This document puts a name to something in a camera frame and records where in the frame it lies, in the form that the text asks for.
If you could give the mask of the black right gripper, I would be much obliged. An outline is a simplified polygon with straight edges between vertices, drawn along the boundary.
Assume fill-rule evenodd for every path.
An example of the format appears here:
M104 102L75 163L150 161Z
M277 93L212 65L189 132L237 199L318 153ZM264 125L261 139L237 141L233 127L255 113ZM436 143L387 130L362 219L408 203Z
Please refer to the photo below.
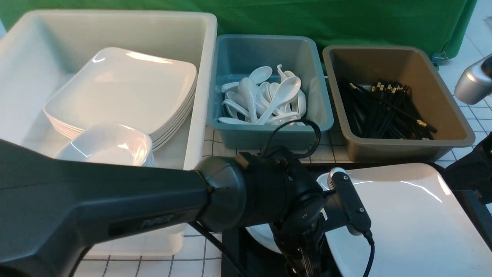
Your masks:
M482 204L492 202L492 134L489 133L466 156L444 170L444 179L452 190L472 190Z

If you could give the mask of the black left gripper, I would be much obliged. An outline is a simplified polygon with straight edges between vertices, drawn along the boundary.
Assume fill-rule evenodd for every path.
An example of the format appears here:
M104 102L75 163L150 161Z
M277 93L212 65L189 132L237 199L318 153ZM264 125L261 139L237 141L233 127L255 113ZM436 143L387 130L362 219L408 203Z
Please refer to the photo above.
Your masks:
M327 242L323 233L325 219L317 221L300 233L288 233L270 224L273 239L286 263L289 277L329 277Z

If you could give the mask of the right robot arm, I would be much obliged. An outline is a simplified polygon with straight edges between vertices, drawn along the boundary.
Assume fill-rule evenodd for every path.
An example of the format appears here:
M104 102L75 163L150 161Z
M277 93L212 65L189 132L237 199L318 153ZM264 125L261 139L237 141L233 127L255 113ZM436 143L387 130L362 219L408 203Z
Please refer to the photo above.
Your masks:
M476 105L492 91L492 58L488 55L465 69L455 87L455 96ZM449 165L444 176L454 190L472 190L482 204L491 204L492 136L488 134L466 156Z

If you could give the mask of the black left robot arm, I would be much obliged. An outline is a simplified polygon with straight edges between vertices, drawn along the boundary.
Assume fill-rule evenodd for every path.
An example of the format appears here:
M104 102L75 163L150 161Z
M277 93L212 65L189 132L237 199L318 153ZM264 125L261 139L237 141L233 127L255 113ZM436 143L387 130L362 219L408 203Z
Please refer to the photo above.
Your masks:
M1 276L72 277L95 244L178 224L303 232L325 202L286 149L178 170L53 159L1 140Z

